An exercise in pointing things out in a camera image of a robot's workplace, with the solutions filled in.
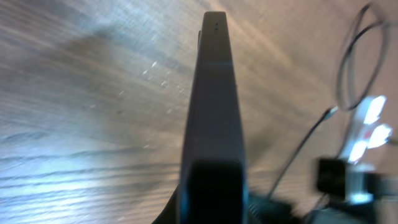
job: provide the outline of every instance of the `cable tip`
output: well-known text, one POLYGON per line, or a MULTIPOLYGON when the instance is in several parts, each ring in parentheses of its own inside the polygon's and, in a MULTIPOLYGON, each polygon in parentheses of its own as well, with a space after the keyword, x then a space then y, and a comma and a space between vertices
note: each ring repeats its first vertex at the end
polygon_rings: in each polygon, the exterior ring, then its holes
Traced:
POLYGON ((323 120, 327 120, 329 118, 331 118, 336 111, 338 111, 338 106, 335 106, 333 108, 329 108, 328 110, 325 111, 325 117, 323 118, 323 120))

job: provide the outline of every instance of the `tall black object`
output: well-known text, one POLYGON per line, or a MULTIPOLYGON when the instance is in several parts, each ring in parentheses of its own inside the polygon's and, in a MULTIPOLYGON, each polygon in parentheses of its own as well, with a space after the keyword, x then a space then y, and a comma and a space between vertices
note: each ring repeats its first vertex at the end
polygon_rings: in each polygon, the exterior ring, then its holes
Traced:
POLYGON ((199 33, 180 186, 154 223, 242 224, 247 220, 247 204, 244 143, 226 14, 206 12, 199 33))

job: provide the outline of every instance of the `black device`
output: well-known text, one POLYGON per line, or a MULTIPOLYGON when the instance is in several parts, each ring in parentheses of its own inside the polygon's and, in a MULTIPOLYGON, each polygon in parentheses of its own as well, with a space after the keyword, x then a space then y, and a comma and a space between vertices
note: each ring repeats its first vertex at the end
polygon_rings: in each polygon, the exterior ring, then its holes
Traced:
MULTIPOLYGON (((236 87, 226 14, 206 12, 198 37, 180 184, 153 224, 377 222, 375 201, 383 191, 381 176, 354 172, 351 164, 339 158, 318 161, 316 188, 330 199, 305 217, 293 215, 291 203, 271 197, 280 178, 270 195, 250 194, 236 87), (347 201, 347 195, 357 190, 350 187, 347 175, 373 199, 366 203, 347 201)), ((312 131, 332 113, 325 112, 288 166, 312 131)))

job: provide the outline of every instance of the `wooden surface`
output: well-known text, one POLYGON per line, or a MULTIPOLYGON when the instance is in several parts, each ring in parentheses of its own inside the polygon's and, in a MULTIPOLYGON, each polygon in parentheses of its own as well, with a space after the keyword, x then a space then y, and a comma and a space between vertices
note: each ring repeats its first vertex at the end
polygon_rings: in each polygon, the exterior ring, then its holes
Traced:
MULTIPOLYGON (((366 3, 0 1, 0 223, 150 223, 159 214, 178 182, 205 11, 227 12, 249 184, 266 193, 335 104, 343 40, 366 3)), ((396 1, 380 3, 397 15, 396 1)), ((373 89, 387 96, 382 118, 395 129, 397 37, 373 89)), ((357 51, 359 84, 378 40, 372 32, 357 51)), ((278 188, 297 212, 317 198, 312 159, 337 152, 346 118, 321 125, 278 188)), ((388 149, 379 168, 398 174, 388 149)))

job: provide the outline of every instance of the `wood grain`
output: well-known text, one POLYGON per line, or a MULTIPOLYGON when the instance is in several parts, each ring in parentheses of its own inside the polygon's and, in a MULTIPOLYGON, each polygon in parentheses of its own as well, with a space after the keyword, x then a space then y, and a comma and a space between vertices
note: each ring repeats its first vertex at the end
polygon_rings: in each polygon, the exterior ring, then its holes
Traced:
MULTIPOLYGON (((0 222, 150 223, 160 213, 178 183, 205 11, 227 12, 249 183, 266 193, 335 104, 343 40, 365 3, 0 1, 0 222)), ((396 1, 380 4, 397 15, 396 1)), ((358 47, 359 85, 378 38, 358 47)), ((396 129, 397 45, 373 89, 387 96, 382 118, 396 129)), ((317 197, 312 159, 336 153, 346 121, 339 113, 322 124, 278 189, 297 212, 317 197)), ((397 174, 388 153, 381 169, 397 174)))

